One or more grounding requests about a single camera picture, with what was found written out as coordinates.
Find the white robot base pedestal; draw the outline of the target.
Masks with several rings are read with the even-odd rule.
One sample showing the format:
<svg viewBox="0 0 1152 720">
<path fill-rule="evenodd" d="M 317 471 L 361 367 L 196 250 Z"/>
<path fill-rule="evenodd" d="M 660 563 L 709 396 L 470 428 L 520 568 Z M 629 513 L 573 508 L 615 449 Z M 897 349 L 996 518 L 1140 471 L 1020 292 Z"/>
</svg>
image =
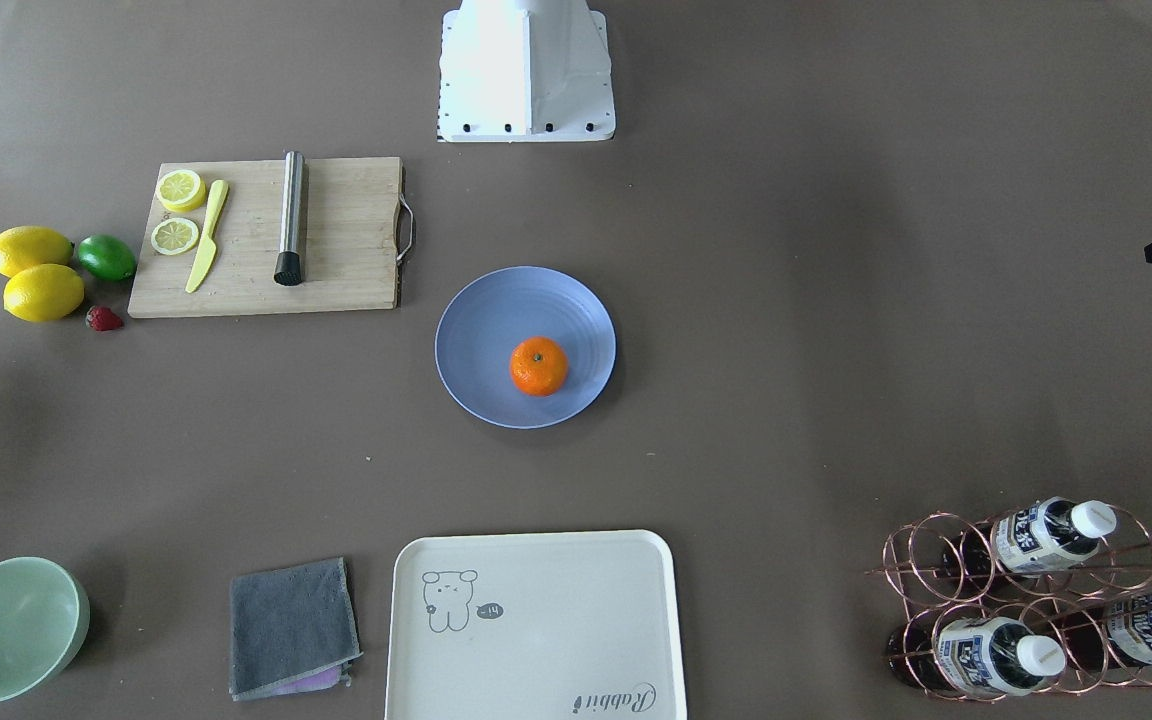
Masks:
<svg viewBox="0 0 1152 720">
<path fill-rule="evenodd" d="M 444 14 L 435 137 L 611 141 L 607 18 L 585 1 L 463 1 Z"/>
</svg>

